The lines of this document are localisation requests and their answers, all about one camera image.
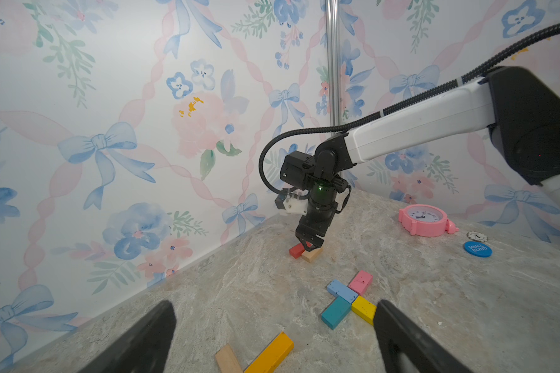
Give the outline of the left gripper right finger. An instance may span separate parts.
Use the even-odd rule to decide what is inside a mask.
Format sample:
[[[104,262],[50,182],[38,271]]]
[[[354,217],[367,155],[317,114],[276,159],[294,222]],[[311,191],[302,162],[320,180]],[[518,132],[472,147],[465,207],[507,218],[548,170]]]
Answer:
[[[471,373],[470,368],[386,299],[377,304],[373,327],[387,372]]]

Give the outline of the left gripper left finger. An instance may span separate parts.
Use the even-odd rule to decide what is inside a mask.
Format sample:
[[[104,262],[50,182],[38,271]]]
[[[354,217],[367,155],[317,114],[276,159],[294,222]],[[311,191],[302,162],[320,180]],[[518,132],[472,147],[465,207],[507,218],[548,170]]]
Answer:
[[[80,372],[163,372],[176,324],[172,302],[161,301]]]

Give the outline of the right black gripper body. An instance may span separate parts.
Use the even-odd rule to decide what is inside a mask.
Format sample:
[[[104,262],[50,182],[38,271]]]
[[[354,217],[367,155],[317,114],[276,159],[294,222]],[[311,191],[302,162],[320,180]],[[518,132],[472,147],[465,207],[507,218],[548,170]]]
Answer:
[[[307,199],[308,205],[305,216],[296,227],[296,237],[300,242],[324,242],[324,237],[331,226],[336,214],[341,214],[350,199],[348,194],[338,207],[336,197],[339,192],[333,186],[314,186]]]

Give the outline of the red block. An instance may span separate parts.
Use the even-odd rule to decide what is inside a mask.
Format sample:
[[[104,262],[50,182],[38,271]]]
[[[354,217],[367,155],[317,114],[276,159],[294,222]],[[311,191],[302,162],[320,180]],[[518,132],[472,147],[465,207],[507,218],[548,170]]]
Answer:
[[[308,252],[309,248],[311,248],[311,244],[307,243],[306,245],[303,245],[299,243],[289,250],[289,255],[294,259],[299,259],[304,253]]]

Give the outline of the tan wood block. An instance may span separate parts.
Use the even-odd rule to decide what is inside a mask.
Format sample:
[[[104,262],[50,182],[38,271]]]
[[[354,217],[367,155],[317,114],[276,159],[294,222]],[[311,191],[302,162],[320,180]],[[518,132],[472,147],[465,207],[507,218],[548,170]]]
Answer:
[[[311,251],[304,251],[301,255],[301,258],[304,259],[308,263],[314,262],[321,254],[323,253],[322,248],[318,248]]]

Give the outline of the light blue block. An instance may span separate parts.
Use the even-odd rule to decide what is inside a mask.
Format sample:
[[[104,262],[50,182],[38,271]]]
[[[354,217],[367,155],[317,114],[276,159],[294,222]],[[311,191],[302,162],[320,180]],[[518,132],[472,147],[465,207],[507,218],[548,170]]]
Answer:
[[[331,281],[327,285],[327,290],[330,294],[334,295],[334,297],[342,298],[349,304],[353,304],[353,302],[359,297],[358,293],[338,280]]]

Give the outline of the pink block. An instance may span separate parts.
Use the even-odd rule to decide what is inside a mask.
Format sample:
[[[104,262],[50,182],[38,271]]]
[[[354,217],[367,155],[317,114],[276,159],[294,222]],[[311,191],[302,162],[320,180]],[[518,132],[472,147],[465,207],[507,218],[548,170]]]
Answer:
[[[353,290],[357,295],[363,296],[367,289],[373,282],[373,275],[361,270],[356,276],[350,281],[348,287]]]

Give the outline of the teal block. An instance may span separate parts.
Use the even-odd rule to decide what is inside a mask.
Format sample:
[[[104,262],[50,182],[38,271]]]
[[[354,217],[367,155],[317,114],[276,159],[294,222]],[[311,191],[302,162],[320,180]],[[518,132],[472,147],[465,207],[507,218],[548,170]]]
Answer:
[[[335,329],[351,311],[351,304],[341,297],[337,297],[322,312],[320,318],[330,329]]]

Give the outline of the natural wood block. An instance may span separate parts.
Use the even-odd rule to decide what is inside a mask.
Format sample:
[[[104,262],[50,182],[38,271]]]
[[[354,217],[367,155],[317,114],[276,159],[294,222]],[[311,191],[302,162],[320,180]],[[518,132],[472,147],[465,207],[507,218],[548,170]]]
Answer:
[[[223,346],[215,354],[215,359],[221,373],[243,373],[233,348],[229,344]]]

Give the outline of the amber yellow block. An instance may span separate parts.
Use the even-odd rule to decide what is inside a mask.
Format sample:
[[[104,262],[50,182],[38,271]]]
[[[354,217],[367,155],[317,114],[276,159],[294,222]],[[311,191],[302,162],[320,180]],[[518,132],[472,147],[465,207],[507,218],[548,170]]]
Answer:
[[[281,332],[247,367],[245,373],[274,372],[294,349],[294,342]]]

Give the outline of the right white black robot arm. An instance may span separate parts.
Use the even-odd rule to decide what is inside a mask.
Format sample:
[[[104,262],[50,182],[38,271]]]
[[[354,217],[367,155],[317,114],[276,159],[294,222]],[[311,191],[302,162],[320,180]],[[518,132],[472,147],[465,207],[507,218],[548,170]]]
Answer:
[[[508,166],[560,207],[560,97],[524,68],[505,67],[465,85],[386,113],[363,125],[334,127],[313,155],[292,152],[281,180],[306,192],[296,237],[323,246],[350,186],[341,172],[412,146],[488,129]]]

